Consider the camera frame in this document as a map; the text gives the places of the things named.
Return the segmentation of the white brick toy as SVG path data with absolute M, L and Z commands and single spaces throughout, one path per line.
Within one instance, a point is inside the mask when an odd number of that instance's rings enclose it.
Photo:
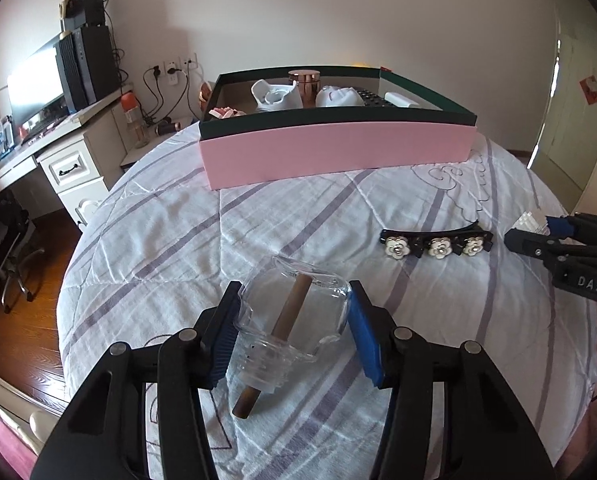
M 533 234 L 550 234 L 548 218 L 540 209 L 524 211 L 513 223 L 512 228 Z

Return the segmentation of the black flower hair clip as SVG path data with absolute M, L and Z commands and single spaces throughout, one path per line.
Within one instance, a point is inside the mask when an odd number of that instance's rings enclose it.
M 463 228 L 445 231 L 385 229 L 379 234 L 379 242 L 384 245 L 385 254 L 395 260 L 424 255 L 443 260 L 450 255 L 475 257 L 481 252 L 490 252 L 493 233 L 475 221 Z

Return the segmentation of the white charger block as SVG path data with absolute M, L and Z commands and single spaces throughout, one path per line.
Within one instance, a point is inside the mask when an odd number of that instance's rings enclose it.
M 398 92 L 386 92 L 384 94 L 384 100 L 391 105 L 401 108 L 420 107 L 421 104 L 409 96 L 404 96 Z

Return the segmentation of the clear glass jar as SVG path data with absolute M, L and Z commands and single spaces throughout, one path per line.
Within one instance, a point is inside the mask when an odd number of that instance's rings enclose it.
M 350 291 L 329 270 L 280 255 L 266 259 L 239 292 L 240 381 L 273 393 L 297 362 L 318 359 L 344 332 Z

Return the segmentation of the black remote control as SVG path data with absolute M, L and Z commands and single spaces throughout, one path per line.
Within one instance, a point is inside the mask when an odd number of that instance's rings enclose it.
M 353 88 L 361 97 L 365 107 L 394 107 L 394 104 L 386 101 L 382 96 L 360 87 Z

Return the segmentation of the white astronaut figure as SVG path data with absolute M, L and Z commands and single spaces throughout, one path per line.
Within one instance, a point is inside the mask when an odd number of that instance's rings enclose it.
M 364 107 L 364 100 L 355 88 L 323 86 L 315 97 L 316 107 Z

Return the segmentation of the copper lidded jar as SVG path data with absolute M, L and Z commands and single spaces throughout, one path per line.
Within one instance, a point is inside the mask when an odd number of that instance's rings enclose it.
M 319 70 L 294 68 L 289 71 L 290 81 L 295 82 L 305 108 L 315 107 L 318 93 L 321 90 L 321 74 Z

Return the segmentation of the white plug night light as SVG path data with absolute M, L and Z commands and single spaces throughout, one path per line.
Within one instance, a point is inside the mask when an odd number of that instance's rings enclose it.
M 296 81 L 292 84 L 269 84 L 268 81 L 259 79 L 252 85 L 251 94 L 259 112 L 282 112 L 303 108 Z

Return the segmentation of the white striped quilt cover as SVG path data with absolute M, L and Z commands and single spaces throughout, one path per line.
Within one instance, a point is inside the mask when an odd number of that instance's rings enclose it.
M 56 308 L 66 388 L 114 342 L 143 348 L 192 326 L 237 281 L 248 352 L 200 395 L 219 476 L 367 478 L 389 394 L 365 376 L 347 326 L 359 282 L 396 324 L 485 351 L 557 460 L 597 382 L 597 309 L 505 247 L 529 212 L 564 209 L 485 138 L 458 164 L 214 191 L 199 130 L 184 129 L 120 178 L 80 237 Z M 244 360 L 270 365 L 272 380 L 242 419 Z

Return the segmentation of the brown wooden stick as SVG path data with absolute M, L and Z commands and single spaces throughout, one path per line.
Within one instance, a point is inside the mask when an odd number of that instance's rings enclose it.
M 298 273 L 294 284 L 285 299 L 271 335 L 254 342 L 248 353 L 248 360 L 243 368 L 241 380 L 244 389 L 241 392 L 232 414 L 240 419 L 250 416 L 262 393 L 273 393 L 280 384 L 293 359 L 289 357 L 288 338 L 303 307 L 312 277 Z

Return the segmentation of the black office chair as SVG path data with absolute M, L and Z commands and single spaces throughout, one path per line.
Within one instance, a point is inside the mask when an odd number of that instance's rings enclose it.
M 0 192 L 0 304 L 5 314 L 12 311 L 8 293 L 13 284 L 27 301 L 34 299 L 24 282 L 23 269 L 31 258 L 44 253 L 44 248 L 32 245 L 35 230 L 29 212 L 13 193 Z

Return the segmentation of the white desk with drawers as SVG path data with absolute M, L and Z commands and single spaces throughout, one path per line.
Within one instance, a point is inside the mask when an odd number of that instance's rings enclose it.
M 50 133 L 14 148 L 0 162 L 0 192 L 40 168 L 79 229 L 122 176 L 131 149 L 120 97 L 125 86 L 68 116 Z

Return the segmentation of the pink open box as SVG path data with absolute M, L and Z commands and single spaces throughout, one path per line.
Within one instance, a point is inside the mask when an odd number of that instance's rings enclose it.
M 294 68 L 319 70 L 323 86 L 360 87 L 384 98 L 398 92 L 420 107 L 312 107 L 259 112 L 259 79 L 292 84 Z M 230 106 L 245 116 L 210 117 Z M 387 68 L 302 65 L 256 68 L 218 77 L 200 121 L 201 155 L 210 188 L 436 162 L 463 162 L 476 136 L 476 115 Z

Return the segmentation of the orange cap bottle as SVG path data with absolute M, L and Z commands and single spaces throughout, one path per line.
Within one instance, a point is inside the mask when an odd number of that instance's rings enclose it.
M 143 148 L 149 143 L 149 137 L 143 127 L 141 107 L 135 93 L 132 91 L 124 92 L 120 96 L 120 105 L 127 120 L 128 130 L 135 137 L 135 148 Z

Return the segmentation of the black computer monitor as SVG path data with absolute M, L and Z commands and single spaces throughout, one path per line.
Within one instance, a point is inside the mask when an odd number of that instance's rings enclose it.
M 13 125 L 23 139 L 40 133 L 70 114 L 56 58 L 59 41 L 59 36 L 50 39 L 27 58 L 18 61 L 8 76 Z

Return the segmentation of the anatomy torso model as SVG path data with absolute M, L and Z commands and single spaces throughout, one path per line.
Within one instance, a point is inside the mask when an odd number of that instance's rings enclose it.
M 203 81 L 199 88 L 198 101 L 199 108 L 202 113 L 207 110 L 207 104 L 210 102 L 210 97 L 213 93 L 213 85 L 208 81 Z

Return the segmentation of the black computer tower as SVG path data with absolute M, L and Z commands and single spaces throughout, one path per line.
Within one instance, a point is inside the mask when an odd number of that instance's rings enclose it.
M 63 96 L 71 114 L 120 88 L 108 26 L 82 26 L 56 44 Z

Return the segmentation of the black speaker box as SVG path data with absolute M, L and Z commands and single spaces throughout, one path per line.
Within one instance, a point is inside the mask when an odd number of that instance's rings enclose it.
M 105 24 L 103 0 L 63 0 L 60 3 L 63 30 Z

